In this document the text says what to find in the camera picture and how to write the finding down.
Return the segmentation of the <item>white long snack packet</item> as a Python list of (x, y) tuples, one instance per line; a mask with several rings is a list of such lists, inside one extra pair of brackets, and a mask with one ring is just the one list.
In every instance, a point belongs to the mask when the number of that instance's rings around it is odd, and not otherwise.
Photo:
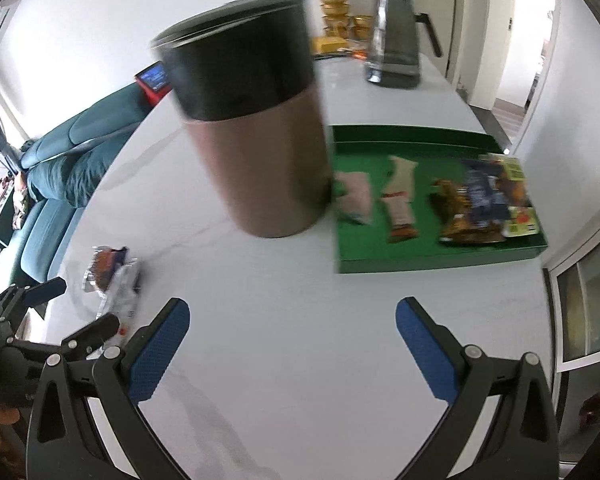
[(104, 343), (104, 347), (122, 347), (131, 333), (137, 311), (138, 295), (140, 294), (140, 260), (132, 258), (120, 269), (114, 272), (109, 287), (102, 293), (96, 318), (106, 314), (114, 315), (119, 327)]

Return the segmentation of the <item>silver blue cookie bag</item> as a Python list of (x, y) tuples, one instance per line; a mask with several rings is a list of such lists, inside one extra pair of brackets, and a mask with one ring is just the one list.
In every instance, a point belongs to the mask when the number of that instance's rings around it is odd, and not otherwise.
[(129, 249), (119, 249), (109, 246), (97, 246), (94, 248), (93, 257), (87, 267), (82, 289), (84, 292), (98, 292), (104, 294), (111, 283), (114, 274), (125, 265), (126, 254)]

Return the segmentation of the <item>dark blue snack packet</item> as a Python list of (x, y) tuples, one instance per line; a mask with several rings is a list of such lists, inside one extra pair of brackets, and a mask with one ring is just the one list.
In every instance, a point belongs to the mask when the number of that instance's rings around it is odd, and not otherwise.
[(502, 167), (480, 159), (462, 159), (465, 188), (470, 203), (469, 218), (479, 229), (510, 219), (509, 202), (498, 188)]

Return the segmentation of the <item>small brown candy bar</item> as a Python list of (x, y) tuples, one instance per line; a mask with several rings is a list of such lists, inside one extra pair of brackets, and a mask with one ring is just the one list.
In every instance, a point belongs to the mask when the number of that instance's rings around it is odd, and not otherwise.
[(405, 192), (385, 194), (381, 196), (381, 201), (385, 205), (391, 224), (390, 243), (399, 243), (418, 237), (414, 212)]

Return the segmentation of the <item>brown nutritious snack bag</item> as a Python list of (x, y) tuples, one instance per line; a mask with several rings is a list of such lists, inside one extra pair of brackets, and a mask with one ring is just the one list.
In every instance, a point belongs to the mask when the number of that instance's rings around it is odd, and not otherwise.
[(470, 203), (464, 185), (446, 179), (432, 182), (428, 195), (431, 208), (441, 222), (439, 242), (445, 245), (482, 246), (504, 242), (498, 224), (477, 228), (469, 218)]

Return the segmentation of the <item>dried fruit bag green label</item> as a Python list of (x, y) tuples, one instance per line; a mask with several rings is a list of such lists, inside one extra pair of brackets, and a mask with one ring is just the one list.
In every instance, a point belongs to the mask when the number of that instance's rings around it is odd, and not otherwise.
[(531, 205), (526, 176), (516, 157), (489, 153), (481, 155), (479, 160), (486, 163), (486, 173), (494, 179), (495, 188), (505, 195), (510, 206)]

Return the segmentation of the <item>pink striped snack packet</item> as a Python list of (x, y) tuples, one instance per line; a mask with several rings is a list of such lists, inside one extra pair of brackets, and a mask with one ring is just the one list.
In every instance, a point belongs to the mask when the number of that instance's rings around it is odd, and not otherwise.
[(371, 224), (373, 195), (370, 177), (363, 171), (337, 171), (335, 203), (339, 217), (355, 224)]

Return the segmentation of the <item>clear bag red green label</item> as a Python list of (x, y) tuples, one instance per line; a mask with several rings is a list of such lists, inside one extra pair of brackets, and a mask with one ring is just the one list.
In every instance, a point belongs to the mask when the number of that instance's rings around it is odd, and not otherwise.
[(510, 206), (509, 219), (502, 227), (505, 238), (515, 238), (539, 234), (540, 222), (531, 206)]

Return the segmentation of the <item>beige snack packet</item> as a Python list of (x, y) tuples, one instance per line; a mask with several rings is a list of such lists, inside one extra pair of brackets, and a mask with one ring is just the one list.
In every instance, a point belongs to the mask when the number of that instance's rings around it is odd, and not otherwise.
[(384, 195), (405, 194), (409, 200), (415, 197), (415, 170), (418, 162), (396, 155), (389, 156), (392, 171), (389, 181), (382, 189)]

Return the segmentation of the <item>teal sofa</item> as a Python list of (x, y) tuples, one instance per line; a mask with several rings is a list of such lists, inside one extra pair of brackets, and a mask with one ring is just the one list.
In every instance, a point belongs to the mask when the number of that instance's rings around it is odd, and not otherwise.
[(0, 290), (57, 275), (88, 202), (151, 110), (140, 86), (129, 84), (24, 150), (0, 206)]

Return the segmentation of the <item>red smart display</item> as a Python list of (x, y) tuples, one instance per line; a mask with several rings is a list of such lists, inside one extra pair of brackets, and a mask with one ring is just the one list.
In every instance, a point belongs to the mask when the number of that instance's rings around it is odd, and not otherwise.
[(166, 71), (160, 61), (144, 68), (134, 78), (151, 106), (156, 106), (171, 91)]

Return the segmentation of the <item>copper and black thermos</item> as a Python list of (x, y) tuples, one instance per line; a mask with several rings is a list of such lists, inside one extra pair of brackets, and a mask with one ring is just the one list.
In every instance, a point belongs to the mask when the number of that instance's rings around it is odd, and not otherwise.
[(151, 47), (236, 226), (276, 238), (317, 222), (332, 170), (304, 0), (234, 0)]

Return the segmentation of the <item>green tray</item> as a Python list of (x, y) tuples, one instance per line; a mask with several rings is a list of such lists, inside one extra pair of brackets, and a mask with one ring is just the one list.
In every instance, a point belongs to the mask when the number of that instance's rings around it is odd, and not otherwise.
[[(533, 259), (547, 248), (542, 232), (490, 244), (442, 242), (444, 221), (437, 180), (462, 184), (464, 159), (500, 154), (492, 136), (464, 130), (416, 126), (338, 125), (332, 127), (332, 163), (342, 172), (364, 172), (370, 180), (372, 222), (339, 220), (336, 227), (340, 273), (377, 273), (480, 266)], [(381, 203), (382, 189), (393, 173), (392, 156), (411, 160), (415, 197), (412, 201), (418, 237), (390, 240), (391, 220)]]

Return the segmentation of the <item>yellow box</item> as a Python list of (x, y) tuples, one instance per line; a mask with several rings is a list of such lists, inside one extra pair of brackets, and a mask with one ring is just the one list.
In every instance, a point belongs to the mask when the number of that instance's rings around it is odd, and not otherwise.
[(336, 36), (321, 36), (311, 39), (312, 53), (314, 55), (326, 55), (337, 53), (341, 49), (347, 49), (347, 40)]

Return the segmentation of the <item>stack of gold bowls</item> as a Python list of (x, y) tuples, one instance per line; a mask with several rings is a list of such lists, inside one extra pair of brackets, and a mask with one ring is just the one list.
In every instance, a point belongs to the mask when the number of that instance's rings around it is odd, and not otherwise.
[(351, 11), (349, 0), (318, 0), (326, 37), (366, 41), (370, 38), (373, 18)]

